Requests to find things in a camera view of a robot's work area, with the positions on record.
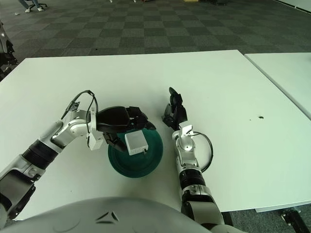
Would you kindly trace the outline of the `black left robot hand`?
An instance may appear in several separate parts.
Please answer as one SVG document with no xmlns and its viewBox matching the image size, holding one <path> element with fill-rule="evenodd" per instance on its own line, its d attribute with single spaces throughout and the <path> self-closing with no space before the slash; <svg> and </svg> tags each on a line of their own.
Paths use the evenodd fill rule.
<svg viewBox="0 0 311 233">
<path fill-rule="evenodd" d="M 156 127 L 139 107 L 113 106 L 96 114 L 96 129 L 103 133 L 108 145 L 120 152 L 125 152 L 127 146 L 118 137 L 119 133 L 142 129 L 155 130 Z"/>
</svg>

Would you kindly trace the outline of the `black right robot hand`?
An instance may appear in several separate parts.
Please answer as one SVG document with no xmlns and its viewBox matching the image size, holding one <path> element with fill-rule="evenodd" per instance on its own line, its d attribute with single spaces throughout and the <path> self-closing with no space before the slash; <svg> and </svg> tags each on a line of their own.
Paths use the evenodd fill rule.
<svg viewBox="0 0 311 233">
<path fill-rule="evenodd" d="M 179 124 L 188 120 L 187 112 L 183 106 L 181 94 L 169 87 L 170 103 L 166 106 L 162 121 L 174 131 L 179 130 Z"/>
</svg>

